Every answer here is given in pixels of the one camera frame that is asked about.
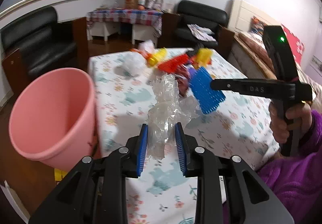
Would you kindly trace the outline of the person's right hand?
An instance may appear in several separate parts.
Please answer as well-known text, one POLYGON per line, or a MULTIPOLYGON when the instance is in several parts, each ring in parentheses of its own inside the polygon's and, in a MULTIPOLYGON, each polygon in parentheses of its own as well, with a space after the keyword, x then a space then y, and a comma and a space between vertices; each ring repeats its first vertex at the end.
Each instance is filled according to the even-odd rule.
POLYGON ((289 108, 285 113, 286 120, 279 118, 273 102, 270 103, 268 110, 271 118, 270 129, 279 144, 287 141, 291 129, 300 129, 303 136, 312 126, 312 110, 308 103, 299 103, 289 108))

